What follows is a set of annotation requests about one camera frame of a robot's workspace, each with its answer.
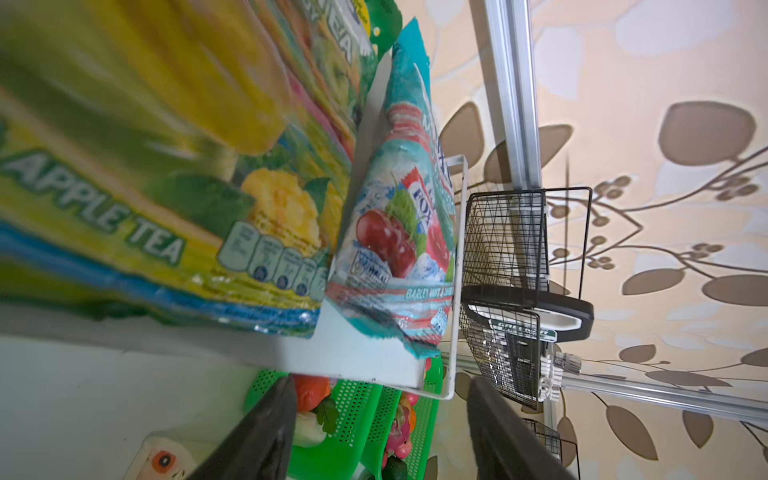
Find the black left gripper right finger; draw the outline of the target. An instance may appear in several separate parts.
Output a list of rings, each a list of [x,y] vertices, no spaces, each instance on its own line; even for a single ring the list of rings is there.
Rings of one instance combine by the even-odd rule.
[[[572,479],[485,378],[474,378],[467,415],[479,479]]]

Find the cream floral tote bag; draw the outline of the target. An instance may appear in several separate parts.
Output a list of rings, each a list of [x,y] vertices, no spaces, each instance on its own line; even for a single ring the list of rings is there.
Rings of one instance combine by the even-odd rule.
[[[164,437],[148,436],[124,479],[187,479],[197,466],[192,453],[182,444]]]

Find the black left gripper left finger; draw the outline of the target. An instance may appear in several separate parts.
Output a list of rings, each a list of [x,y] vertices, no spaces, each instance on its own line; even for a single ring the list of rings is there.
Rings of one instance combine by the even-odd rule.
[[[281,377],[189,478],[285,479],[296,414],[294,380]]]

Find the teal fruit candy bag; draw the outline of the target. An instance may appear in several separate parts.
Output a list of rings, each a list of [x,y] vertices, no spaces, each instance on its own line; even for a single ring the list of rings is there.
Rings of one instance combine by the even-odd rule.
[[[372,155],[326,296],[360,332],[435,357],[452,312],[457,235],[450,168],[431,102],[430,60],[411,20],[392,47]]]

